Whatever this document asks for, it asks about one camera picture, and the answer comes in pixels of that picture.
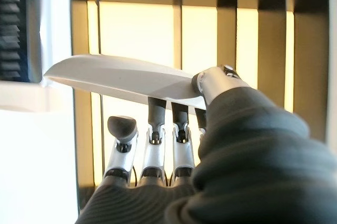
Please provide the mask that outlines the right robot hand black glove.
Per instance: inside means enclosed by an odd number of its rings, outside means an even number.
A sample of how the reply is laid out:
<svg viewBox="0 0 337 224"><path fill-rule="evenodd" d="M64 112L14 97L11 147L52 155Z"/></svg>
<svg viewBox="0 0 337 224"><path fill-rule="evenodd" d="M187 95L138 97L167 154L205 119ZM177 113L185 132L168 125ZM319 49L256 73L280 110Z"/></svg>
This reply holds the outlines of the right robot hand black glove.
<svg viewBox="0 0 337 224"><path fill-rule="evenodd" d="M336 223L336 157L305 121L230 68L192 84L206 132L191 185L128 190L107 177L78 223Z"/></svg>

